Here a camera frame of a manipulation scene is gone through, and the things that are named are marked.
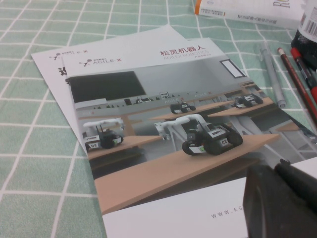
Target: red pencil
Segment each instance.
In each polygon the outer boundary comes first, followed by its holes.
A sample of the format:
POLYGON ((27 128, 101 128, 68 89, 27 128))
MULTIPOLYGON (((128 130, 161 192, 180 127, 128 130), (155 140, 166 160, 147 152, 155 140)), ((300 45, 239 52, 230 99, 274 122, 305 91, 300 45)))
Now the red pencil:
POLYGON ((315 126, 317 127, 317 110, 316 110, 311 98, 309 97, 308 93, 306 92, 300 78, 298 77, 295 69, 293 68, 291 62, 289 61, 289 58, 285 54, 285 51, 282 48, 278 48, 277 51, 281 55, 281 59, 285 65, 285 67, 287 68, 287 71, 288 71, 289 75, 291 76, 303 102, 305 103, 306 108, 307 108, 309 114, 311 115, 311 118, 312 118, 315 126))

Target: white robotic arm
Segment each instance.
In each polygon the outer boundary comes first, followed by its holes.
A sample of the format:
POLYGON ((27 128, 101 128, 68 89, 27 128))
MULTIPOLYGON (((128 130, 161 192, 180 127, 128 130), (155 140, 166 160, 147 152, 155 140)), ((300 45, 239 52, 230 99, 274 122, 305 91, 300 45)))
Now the white robotic arm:
POLYGON ((159 135, 163 138, 163 140, 169 140, 170 137, 165 132, 165 128, 168 128, 169 126, 174 126, 174 125, 182 125, 182 124, 188 123, 190 120, 196 120, 196 121, 199 121, 200 123, 206 122, 201 115, 192 114, 192 115, 186 115, 186 116, 177 118, 176 120, 172 120, 172 121, 158 122, 158 123, 155 123, 154 125, 156 129, 158 130, 159 135))
POLYGON ((121 130, 124 130, 124 123, 121 118, 111 118, 111 119, 105 119, 100 121, 93 121, 93 122, 86 122, 83 126, 84 127, 92 127, 92 126, 98 126, 103 124, 120 124, 121 130))

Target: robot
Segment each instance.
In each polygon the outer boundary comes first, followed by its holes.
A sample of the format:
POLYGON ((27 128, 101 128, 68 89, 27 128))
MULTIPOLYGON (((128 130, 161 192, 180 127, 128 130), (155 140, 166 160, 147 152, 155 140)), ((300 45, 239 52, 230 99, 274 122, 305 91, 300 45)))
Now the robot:
POLYGON ((250 108, 253 107, 255 104, 262 104, 263 100, 259 96, 255 94, 245 95, 236 97, 232 107, 236 108, 250 108))
POLYGON ((195 106, 190 106, 188 103, 185 102, 172 104, 169 106, 169 108, 173 114, 187 113, 190 110, 196 110, 195 106))
POLYGON ((155 127, 164 140, 169 140, 170 137, 165 132, 166 127, 182 125, 191 119, 196 120, 198 125, 197 128, 189 130, 187 140, 182 144, 183 151, 188 155, 201 153, 219 155, 243 143, 242 136, 234 129, 225 124, 214 126, 199 114, 183 116, 174 121, 158 122, 155 123, 155 127))
POLYGON ((120 124, 121 130, 124 129, 124 123, 121 118, 105 119, 94 122, 86 122, 83 126, 87 128, 84 137, 86 150, 95 148, 110 149, 123 142, 123 137, 118 135, 115 131, 109 129, 103 129, 102 125, 106 124, 120 124))

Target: green checkered tablecloth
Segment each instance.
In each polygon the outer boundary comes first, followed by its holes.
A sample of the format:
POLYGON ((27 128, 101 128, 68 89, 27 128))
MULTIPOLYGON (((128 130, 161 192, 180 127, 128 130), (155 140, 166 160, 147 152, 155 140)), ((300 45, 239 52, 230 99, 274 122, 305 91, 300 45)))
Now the green checkered tablecloth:
MULTIPOLYGON (((170 24, 210 37, 269 95, 256 46, 290 50, 295 31, 195 16, 192 0, 0 0, 0 237, 105 237, 89 162, 31 53, 170 24)), ((286 112, 309 126, 274 55, 286 112)))

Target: printed photograph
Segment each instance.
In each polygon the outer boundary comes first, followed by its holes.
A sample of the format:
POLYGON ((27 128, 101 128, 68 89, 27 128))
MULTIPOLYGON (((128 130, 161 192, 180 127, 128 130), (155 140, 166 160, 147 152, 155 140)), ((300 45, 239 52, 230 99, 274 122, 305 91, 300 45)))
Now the printed photograph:
POLYGON ((103 215, 317 155, 225 55, 67 81, 103 215))

